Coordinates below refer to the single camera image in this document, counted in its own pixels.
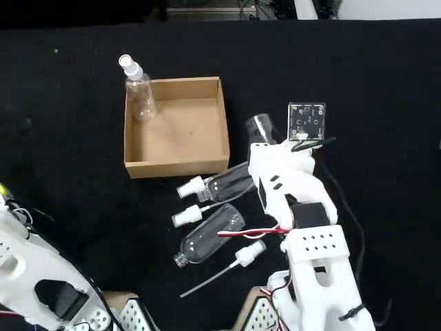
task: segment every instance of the plastic bottle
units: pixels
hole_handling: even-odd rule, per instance
[[[149,76],[144,73],[137,62],[132,60],[130,55],[122,55],[119,58],[119,65],[127,76],[125,82],[127,102],[133,117],[139,121],[154,118],[157,110]]]
[[[244,226],[239,211],[226,203],[181,241],[181,251],[174,261],[180,268],[188,263],[203,262],[229,240],[229,237],[219,237],[219,231],[239,231]]]
[[[222,202],[256,188],[248,173],[248,162],[234,166],[205,180],[205,189],[197,192],[199,201]]]
[[[259,114],[253,116],[245,123],[247,128],[249,144],[268,143],[274,145],[277,143],[277,131],[268,114]]]
[[[277,143],[277,133],[268,114],[259,114],[250,118],[246,123],[249,144]],[[178,187],[180,198],[196,193],[199,201],[214,202],[230,201],[234,197],[252,191],[256,188],[248,173],[248,162],[236,165],[220,174],[202,180],[201,176],[194,177],[190,182]]]

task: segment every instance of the open cardboard box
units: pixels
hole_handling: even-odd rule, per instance
[[[152,81],[158,114],[132,116],[125,102],[124,164],[132,178],[222,172],[228,167],[227,120],[219,77]]]

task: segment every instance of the white spray nozzle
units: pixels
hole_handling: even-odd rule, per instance
[[[191,290],[188,290],[185,293],[182,293],[179,297],[185,298],[187,295],[199,290],[201,287],[207,285],[208,283],[211,283],[214,279],[222,276],[225,274],[228,270],[231,270],[232,268],[236,267],[237,265],[241,265],[243,267],[247,267],[254,259],[260,255],[262,252],[264,252],[267,249],[267,246],[265,243],[261,240],[255,241],[251,245],[242,248],[241,250],[238,250],[236,252],[236,258],[235,262],[227,266],[224,270],[218,272],[213,277],[210,277],[206,281],[200,283],[196,287],[192,288]]]
[[[239,262],[241,266],[247,267],[256,257],[262,254],[267,249],[265,243],[258,240],[251,245],[242,248],[236,252],[236,262]]]
[[[130,79],[131,81],[138,81],[143,76],[143,69],[140,67],[140,65],[133,61],[130,55],[124,54],[121,55],[118,60],[119,65],[124,69],[125,75]]]
[[[193,179],[190,179],[190,181],[182,186],[179,186],[177,188],[179,197],[182,199],[188,195],[191,195],[193,193],[202,192],[205,190],[205,183],[204,180],[202,180],[201,176],[194,177]]]
[[[172,216],[172,221],[175,228],[187,223],[194,223],[202,219],[202,211],[198,205],[192,205],[183,212]]]

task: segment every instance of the black cloth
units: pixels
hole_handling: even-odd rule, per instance
[[[415,20],[0,32],[0,181],[57,220],[36,226],[100,288],[138,293],[163,330],[228,328],[249,289],[286,269],[279,238],[266,236],[268,251],[248,268],[178,297],[249,242],[232,239],[206,262],[177,268],[172,257],[194,226],[175,229],[170,217],[196,200],[176,193],[189,177],[127,175],[118,57],[130,53],[155,79],[220,76],[230,165],[247,158],[244,123],[252,115],[267,112],[286,130],[290,101],[325,102],[327,136],[337,141],[321,154],[366,232],[363,301],[381,319],[394,297],[383,330],[437,330],[440,29],[441,20]],[[317,174],[355,260],[358,233],[320,168]],[[274,224],[255,193],[234,205],[248,228]]]

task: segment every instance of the black cable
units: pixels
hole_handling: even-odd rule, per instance
[[[338,183],[337,179],[332,175],[332,173],[329,171],[328,167],[325,165],[325,162],[323,162],[323,160],[321,158],[318,158],[318,162],[319,162],[320,166],[322,167],[323,171],[325,172],[326,176],[329,178],[330,181],[332,181],[332,183],[336,187],[338,194],[340,195],[340,199],[343,203],[343,206],[345,207],[345,210],[347,211],[351,220],[353,221],[353,223],[356,225],[356,227],[358,229],[361,244],[360,244],[360,253],[358,254],[358,258],[357,258],[356,271],[354,272],[354,274],[355,274],[356,282],[359,285],[360,284],[360,275],[361,275],[361,270],[362,270],[362,265],[363,265],[363,259],[365,257],[365,250],[366,250],[365,231],[363,230],[363,227],[362,227],[361,223],[359,222],[357,216],[354,214],[351,207],[349,206],[349,204],[346,200],[345,193],[343,192],[343,189],[340,186],[340,184]]]
[[[298,146],[302,145],[304,142],[304,140],[300,140],[296,145],[292,146],[291,151],[296,151],[296,148],[298,148]]]
[[[260,17],[259,17],[259,11],[258,11],[258,8],[259,8],[259,0],[254,0],[254,7],[256,8],[256,19],[257,19],[257,20],[260,20]]]
[[[346,321],[347,319],[351,319],[351,318],[355,317],[358,314],[359,311],[361,311],[362,309],[365,309],[365,308],[366,308],[366,306],[362,302],[360,305],[358,305],[355,308],[352,308],[350,311],[348,311],[343,316],[338,317],[338,320],[340,322],[343,322],[343,321]]]
[[[263,10],[263,8],[260,6],[261,2],[260,2],[260,1],[257,1],[256,3],[257,3],[257,8],[259,8],[260,10],[262,10],[262,13],[263,13],[268,19],[271,19],[271,17],[268,15],[268,13],[265,12],[265,11]]]
[[[335,137],[331,137],[331,138],[328,138],[325,140],[314,141],[313,143],[308,143],[307,145],[303,145],[303,146],[298,146],[299,144],[297,144],[291,149],[291,151],[292,152],[299,152],[301,150],[307,150],[308,148],[311,148],[311,147],[324,146],[324,145],[327,145],[328,143],[334,142],[336,139],[337,138],[335,138]]]
[[[285,284],[283,284],[282,286],[279,286],[278,288],[275,288],[274,290],[271,291],[271,294],[269,295],[269,300],[271,301],[271,305],[274,307],[274,293],[276,291],[282,290],[283,288],[286,288],[292,281],[291,279],[291,268],[289,267],[289,261],[288,261],[288,275],[289,278],[287,280],[287,282]],[[279,319],[280,322],[283,323],[283,325],[285,326],[286,330],[289,331],[288,325],[285,323],[285,321],[283,321],[282,317],[279,315],[279,313],[276,311],[277,317]]]
[[[240,2],[241,2],[241,0],[237,0],[237,6],[240,8],[240,10],[239,10],[239,18],[240,18],[240,19],[246,18],[246,17],[243,15],[243,10],[245,9],[245,7],[247,6],[247,4],[248,4],[250,1],[251,1],[251,0],[246,0],[246,2],[244,2],[243,6],[240,6]]]
[[[393,299],[389,298],[389,300],[387,301],[386,310],[384,311],[383,320],[379,322],[373,321],[373,324],[376,327],[381,328],[386,325],[387,321],[389,320],[389,317],[391,316],[392,303],[393,303]]]

